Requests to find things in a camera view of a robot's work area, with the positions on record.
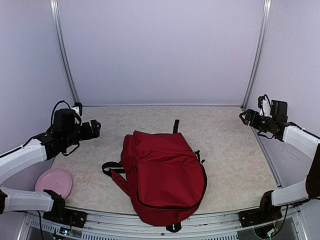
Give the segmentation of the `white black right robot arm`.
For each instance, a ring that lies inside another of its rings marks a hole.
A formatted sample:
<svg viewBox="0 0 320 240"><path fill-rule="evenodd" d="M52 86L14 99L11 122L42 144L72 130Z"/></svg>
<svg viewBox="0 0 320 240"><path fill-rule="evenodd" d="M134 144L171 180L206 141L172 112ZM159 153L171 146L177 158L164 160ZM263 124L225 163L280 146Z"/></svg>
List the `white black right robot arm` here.
<svg viewBox="0 0 320 240"><path fill-rule="evenodd" d="M248 109L239 115L242 122L262 137L271 134L271 143L263 140L281 187L267 194L269 202L256 210L256 218L266 222L275 207L300 204L320 197L320 138L288 121L287 111Z"/></svg>

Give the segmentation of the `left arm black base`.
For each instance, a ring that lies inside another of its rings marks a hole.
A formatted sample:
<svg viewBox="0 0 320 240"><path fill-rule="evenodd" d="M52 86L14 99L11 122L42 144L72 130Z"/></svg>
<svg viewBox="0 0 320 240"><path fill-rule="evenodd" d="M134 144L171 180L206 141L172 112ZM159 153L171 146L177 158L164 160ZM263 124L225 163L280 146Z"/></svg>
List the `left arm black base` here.
<svg viewBox="0 0 320 240"><path fill-rule="evenodd" d="M45 189L44 192L49 194L53 200L50 211L43 213L43 218L45 220L71 227L84 228L87 219L86 212L66 208L65 199L53 190Z"/></svg>

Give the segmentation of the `red backpack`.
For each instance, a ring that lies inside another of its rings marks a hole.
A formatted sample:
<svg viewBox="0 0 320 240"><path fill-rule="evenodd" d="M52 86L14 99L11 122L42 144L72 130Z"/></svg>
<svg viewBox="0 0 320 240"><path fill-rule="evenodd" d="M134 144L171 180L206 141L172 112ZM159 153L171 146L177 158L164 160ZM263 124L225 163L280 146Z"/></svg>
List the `red backpack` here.
<svg viewBox="0 0 320 240"><path fill-rule="evenodd" d="M193 151L178 131L150 134L134 131L124 137L120 162L104 163L102 172L130 198L142 222L181 230L194 214L207 189L207 174L200 152Z"/></svg>

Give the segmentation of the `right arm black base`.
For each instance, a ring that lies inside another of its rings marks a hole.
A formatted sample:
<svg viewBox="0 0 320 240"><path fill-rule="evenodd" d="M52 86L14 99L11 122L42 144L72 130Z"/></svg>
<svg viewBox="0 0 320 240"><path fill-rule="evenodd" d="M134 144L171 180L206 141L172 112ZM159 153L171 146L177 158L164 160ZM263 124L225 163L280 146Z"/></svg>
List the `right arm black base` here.
<svg viewBox="0 0 320 240"><path fill-rule="evenodd" d="M272 192L273 190L270 190L263 194L258 208L244 210L238 213L242 228L260 225L282 218L282 207L272 204Z"/></svg>

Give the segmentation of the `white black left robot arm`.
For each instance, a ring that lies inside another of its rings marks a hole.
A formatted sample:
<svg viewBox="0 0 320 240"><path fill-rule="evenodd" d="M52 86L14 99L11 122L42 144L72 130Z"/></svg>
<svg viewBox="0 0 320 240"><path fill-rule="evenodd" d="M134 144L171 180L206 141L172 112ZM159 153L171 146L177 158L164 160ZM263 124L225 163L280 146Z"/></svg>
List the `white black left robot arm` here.
<svg viewBox="0 0 320 240"><path fill-rule="evenodd" d="M0 156L0 181L3 183L22 170L51 160L59 154L69 155L71 146L79 148L81 141L100 136L101 124L96 120L82 121L78 107L62 108L54 112L46 132L32 136L25 144ZM65 199L53 190L25 191L2 186L0 212L42 211L63 223L70 218Z"/></svg>

